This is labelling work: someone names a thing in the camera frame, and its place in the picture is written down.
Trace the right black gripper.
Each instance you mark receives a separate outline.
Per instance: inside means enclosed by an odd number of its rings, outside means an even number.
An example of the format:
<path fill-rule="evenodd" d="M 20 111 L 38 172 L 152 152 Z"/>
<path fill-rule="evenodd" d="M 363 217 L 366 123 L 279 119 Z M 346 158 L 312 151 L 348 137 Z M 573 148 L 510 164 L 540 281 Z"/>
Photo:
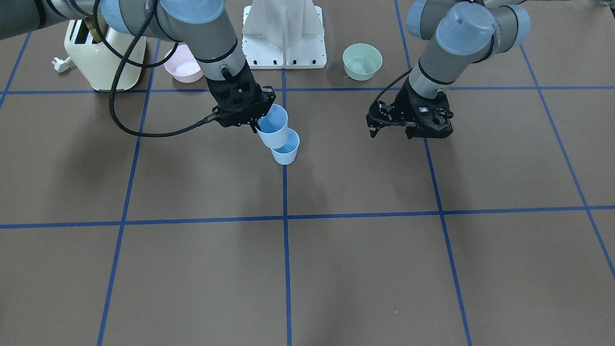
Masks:
<path fill-rule="evenodd" d="M 266 116 L 276 98 L 271 86 L 261 87 L 255 81 L 247 62 L 235 76 L 227 73 L 222 80 L 207 77 L 207 85 L 217 103 L 212 109 L 218 116 L 215 121 L 225 128 L 250 125 L 254 134 L 258 133 L 259 119 Z"/>

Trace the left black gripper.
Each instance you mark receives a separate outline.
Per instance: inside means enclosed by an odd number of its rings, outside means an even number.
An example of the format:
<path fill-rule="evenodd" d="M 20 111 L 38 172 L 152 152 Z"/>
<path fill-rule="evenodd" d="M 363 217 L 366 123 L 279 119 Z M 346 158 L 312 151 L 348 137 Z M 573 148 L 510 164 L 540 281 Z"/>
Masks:
<path fill-rule="evenodd" d="M 425 98 L 405 81 L 393 103 L 380 101 L 380 97 L 400 80 L 398 77 L 391 82 L 369 106 L 366 122 L 370 136 L 374 138 L 387 126 L 400 126 L 406 130 L 408 139 L 448 138 L 454 131 L 451 121 L 454 113 L 443 90 L 438 89 L 434 99 Z"/>

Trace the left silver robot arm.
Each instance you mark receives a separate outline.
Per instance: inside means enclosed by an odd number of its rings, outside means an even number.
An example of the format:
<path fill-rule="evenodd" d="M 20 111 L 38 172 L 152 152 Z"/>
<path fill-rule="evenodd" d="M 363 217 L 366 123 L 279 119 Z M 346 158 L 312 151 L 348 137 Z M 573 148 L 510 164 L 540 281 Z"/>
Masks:
<path fill-rule="evenodd" d="M 411 35 L 428 42 L 393 103 L 376 97 L 366 123 L 371 137 L 404 128 L 408 139 L 450 136 L 453 111 L 447 90 L 472 64 L 519 46 L 531 30 L 520 0 L 417 0 L 406 16 Z"/>

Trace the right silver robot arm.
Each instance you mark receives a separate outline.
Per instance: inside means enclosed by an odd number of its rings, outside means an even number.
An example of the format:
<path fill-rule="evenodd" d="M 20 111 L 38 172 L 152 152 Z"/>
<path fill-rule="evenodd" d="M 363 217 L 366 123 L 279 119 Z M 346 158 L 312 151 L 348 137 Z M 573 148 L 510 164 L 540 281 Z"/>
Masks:
<path fill-rule="evenodd" d="M 134 38 L 121 59 L 118 80 L 141 37 L 183 42 L 200 66 L 217 105 L 211 115 L 173 132 L 137 132 L 116 116 L 116 86 L 111 86 L 109 112 L 116 125 L 133 136 L 177 136 L 216 121 L 222 127 L 249 125 L 260 130 L 259 120 L 275 101 L 270 86 L 254 79 L 223 0 L 3 0 L 0 6 L 1 39 L 66 22 L 102 17 L 114 30 Z"/>

